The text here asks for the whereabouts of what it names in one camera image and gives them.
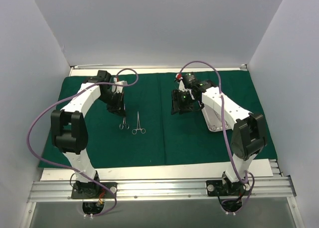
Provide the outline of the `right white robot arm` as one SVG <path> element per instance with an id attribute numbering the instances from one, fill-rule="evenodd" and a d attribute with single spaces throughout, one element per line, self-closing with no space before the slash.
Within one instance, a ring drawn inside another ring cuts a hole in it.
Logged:
<path id="1" fill-rule="evenodd" d="M 172 114 L 190 112 L 198 103 L 208 129 L 222 131 L 230 166 L 221 188 L 226 194 L 235 193 L 239 182 L 248 182 L 250 164 L 267 146 L 265 117 L 236 104 L 211 80 L 188 82 L 182 78 L 175 82 L 178 88 L 171 93 Z"/>

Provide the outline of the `steel hemostat forceps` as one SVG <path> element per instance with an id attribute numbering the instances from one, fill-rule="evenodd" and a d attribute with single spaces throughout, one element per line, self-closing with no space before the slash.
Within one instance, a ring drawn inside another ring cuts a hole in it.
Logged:
<path id="1" fill-rule="evenodd" d="M 132 129 L 132 134 L 136 135 L 138 132 L 140 132 L 141 134 L 145 134 L 146 133 L 145 128 L 141 127 L 139 111 L 137 112 L 137 126 L 136 126 L 135 129 Z"/>
<path id="2" fill-rule="evenodd" d="M 122 123 L 121 124 L 119 124 L 119 129 L 120 130 L 123 130 L 123 129 L 129 129 L 130 128 L 130 126 L 129 126 L 129 124 L 127 123 L 127 118 L 126 117 L 123 117 L 123 120 L 122 120 Z"/>

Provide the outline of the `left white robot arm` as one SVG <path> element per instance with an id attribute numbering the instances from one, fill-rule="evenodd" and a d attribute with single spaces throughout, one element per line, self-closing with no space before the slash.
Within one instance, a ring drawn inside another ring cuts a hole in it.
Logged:
<path id="1" fill-rule="evenodd" d="M 80 85 L 80 95 L 71 99 L 62 109 L 51 113 L 51 140 L 76 169 L 76 189 L 90 198 L 100 193 L 99 175 L 87 153 L 88 130 L 85 116 L 91 106 L 100 100 L 110 113 L 125 117 L 124 85 L 127 81 L 113 78 L 100 70 L 96 76 L 86 78 Z"/>

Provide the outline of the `steel instrument tray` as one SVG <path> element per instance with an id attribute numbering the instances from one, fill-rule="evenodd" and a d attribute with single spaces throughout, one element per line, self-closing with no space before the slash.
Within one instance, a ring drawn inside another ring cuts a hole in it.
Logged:
<path id="1" fill-rule="evenodd" d="M 235 119 L 224 111 L 224 125 L 222 125 L 221 108 L 214 110 L 209 106 L 202 109 L 207 128 L 210 132 L 221 132 L 223 130 L 233 130 Z"/>

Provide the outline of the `dark green surgical cloth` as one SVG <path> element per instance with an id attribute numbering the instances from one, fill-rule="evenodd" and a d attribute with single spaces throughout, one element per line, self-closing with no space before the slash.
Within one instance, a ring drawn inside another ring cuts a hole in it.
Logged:
<path id="1" fill-rule="evenodd" d="M 219 71 L 222 91 L 239 106 L 263 113 L 247 71 Z M 210 132 L 201 111 L 171 115 L 174 73 L 140 74 L 124 89 L 129 129 L 120 129 L 123 118 L 107 111 L 97 100 L 85 116 L 87 153 L 94 168 L 188 165 L 228 162 L 222 132 Z M 145 134 L 137 127 L 139 112 Z"/>

